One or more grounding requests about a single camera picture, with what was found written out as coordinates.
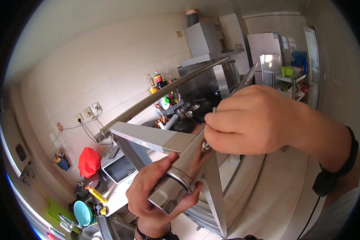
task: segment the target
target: cutting board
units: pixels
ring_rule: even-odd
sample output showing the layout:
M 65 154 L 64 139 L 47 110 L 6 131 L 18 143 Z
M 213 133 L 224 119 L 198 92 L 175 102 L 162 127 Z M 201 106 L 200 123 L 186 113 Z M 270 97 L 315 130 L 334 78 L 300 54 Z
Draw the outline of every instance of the cutting board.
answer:
M 67 209 L 63 208 L 60 204 L 58 204 L 55 200 L 53 200 L 51 197 L 48 197 L 47 202 L 47 215 L 53 218 L 55 221 L 57 221 L 59 224 L 61 222 L 61 219 L 59 218 L 59 214 L 64 215 L 69 220 L 74 221 L 77 223 L 77 220 L 75 218 L 75 215 L 68 211 Z M 77 227 L 74 227 L 72 231 L 79 233 L 79 229 Z

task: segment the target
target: black wristband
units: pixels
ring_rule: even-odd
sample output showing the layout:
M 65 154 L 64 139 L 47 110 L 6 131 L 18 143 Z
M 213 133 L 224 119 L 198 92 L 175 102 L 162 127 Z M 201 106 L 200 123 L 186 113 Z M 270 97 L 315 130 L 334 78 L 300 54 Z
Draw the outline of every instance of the black wristband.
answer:
M 348 126 L 347 129 L 351 136 L 351 147 L 349 157 L 343 164 L 341 169 L 337 172 L 329 172 L 319 163 L 321 167 L 321 172 L 317 175 L 312 189 L 320 197 L 324 197 L 325 195 L 327 195 L 328 192 L 332 190 L 332 188 L 335 186 L 337 177 L 346 175 L 355 164 L 357 152 L 359 151 L 359 143 L 355 139 L 355 135 L 353 134 L 352 129 Z
M 136 226 L 137 233 L 144 239 L 144 240 L 179 240 L 179 237 L 171 232 L 172 226 L 169 223 L 169 232 L 164 234 L 162 237 L 159 238 L 151 238 L 142 233 L 138 226 Z

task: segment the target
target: screw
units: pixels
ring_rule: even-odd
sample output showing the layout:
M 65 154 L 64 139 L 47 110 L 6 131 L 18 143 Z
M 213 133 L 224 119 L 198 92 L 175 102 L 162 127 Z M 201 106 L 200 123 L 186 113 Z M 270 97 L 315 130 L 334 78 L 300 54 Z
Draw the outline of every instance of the screw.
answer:
M 203 142 L 202 151 L 207 151 L 209 149 L 211 149 L 211 146 L 209 146 L 209 144 L 207 142 Z

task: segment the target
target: white refrigerator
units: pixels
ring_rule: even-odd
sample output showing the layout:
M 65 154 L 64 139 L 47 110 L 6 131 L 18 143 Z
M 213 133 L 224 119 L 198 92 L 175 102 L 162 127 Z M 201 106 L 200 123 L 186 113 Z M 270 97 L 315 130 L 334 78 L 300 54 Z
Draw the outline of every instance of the white refrigerator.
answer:
M 280 57 L 280 64 L 284 66 L 284 52 L 281 42 L 281 37 L 277 33 L 258 33 L 247 35 L 250 46 L 252 62 L 258 62 L 256 71 L 254 73 L 255 83 L 258 85 L 272 86 L 272 74 L 265 74 L 261 72 L 261 55 L 275 55 Z

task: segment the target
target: green basket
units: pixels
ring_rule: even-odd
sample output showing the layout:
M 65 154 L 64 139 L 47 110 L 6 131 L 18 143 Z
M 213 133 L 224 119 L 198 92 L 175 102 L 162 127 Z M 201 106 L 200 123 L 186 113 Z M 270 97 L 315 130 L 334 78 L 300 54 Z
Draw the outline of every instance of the green basket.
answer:
M 292 77 L 293 76 L 293 68 L 291 67 L 280 67 L 281 69 L 281 74 L 283 75 L 283 77 L 287 76 L 287 77 Z

